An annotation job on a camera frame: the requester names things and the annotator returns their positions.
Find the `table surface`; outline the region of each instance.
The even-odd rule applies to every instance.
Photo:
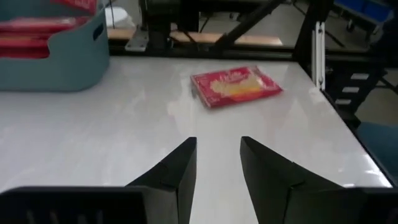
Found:
[[[258,65],[278,96],[206,109],[190,75]],[[189,136],[198,138],[191,223],[257,223],[239,143],[250,136],[351,187],[390,183],[305,72],[290,62],[114,57],[79,93],[0,93],[0,190],[126,185]]]

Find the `floor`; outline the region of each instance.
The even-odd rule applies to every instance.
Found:
[[[125,8],[132,16],[133,21],[139,24],[141,19],[137,0],[118,0],[115,4]],[[299,1],[297,7],[302,11],[307,10],[307,3]],[[299,36],[304,15],[291,4],[282,4],[247,32],[250,35],[271,35],[279,37],[284,45],[293,46]],[[204,32],[228,32],[238,22],[229,19],[228,13],[219,13],[212,17],[204,28]],[[364,49],[368,45],[365,41],[365,31],[356,28],[354,32],[346,31],[347,22],[338,15],[331,13],[326,21],[326,30],[342,42],[347,49]],[[372,36],[372,41],[377,40],[381,33]],[[326,46],[340,48],[332,38],[326,36]],[[388,70],[386,80],[394,86],[398,85],[398,70]],[[361,105],[357,116],[362,121],[379,124],[398,125],[398,95],[392,90],[377,88],[371,92],[367,100]]]

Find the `plastic storage bin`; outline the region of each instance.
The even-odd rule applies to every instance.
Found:
[[[89,12],[50,0],[0,1],[0,21],[60,16]],[[83,26],[53,35],[48,45],[48,58],[0,58],[0,91],[78,91],[97,84],[109,66],[104,9]]]

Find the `black metal frame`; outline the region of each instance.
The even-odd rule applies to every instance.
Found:
[[[248,15],[248,18],[233,29],[230,33],[223,35],[214,44],[195,43],[197,47],[191,47],[192,43],[174,43],[173,47],[165,50],[147,49],[145,52],[129,52],[124,49],[127,40],[109,40],[109,50],[111,55],[130,55],[130,56],[148,56],[148,57],[178,57],[178,58],[213,58],[213,59],[231,59],[231,60],[273,60],[273,61],[292,61],[298,62],[300,66],[310,75],[310,64],[312,55],[312,33],[317,22],[325,22],[329,11],[333,7],[333,0],[311,0],[308,11],[305,15],[300,34],[295,47],[275,47],[263,45],[243,45],[234,44],[235,40],[241,37],[245,32],[252,28],[262,18],[272,12],[283,0],[271,0],[262,4],[258,9]],[[195,20],[194,29],[189,31],[197,31],[196,23],[198,19],[198,7],[195,11],[192,7],[187,8],[187,12],[193,13],[187,21]],[[361,67],[365,65],[383,67],[396,67],[396,60],[386,60],[385,58],[374,57],[367,52],[351,51],[351,50],[332,50],[326,49],[325,52],[327,66],[339,67]],[[337,109],[335,103],[326,96],[330,103]],[[353,122],[358,125],[359,120],[350,111],[349,118],[345,119],[346,123]],[[377,161],[373,154],[368,154]]]

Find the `diagonal support bar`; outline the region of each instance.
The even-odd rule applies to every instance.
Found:
[[[263,3],[254,12],[250,13],[247,19],[236,26],[231,32],[224,34],[216,42],[212,50],[222,51],[232,46],[235,41],[254,27],[261,19],[269,15],[276,7],[285,0],[270,0]]]

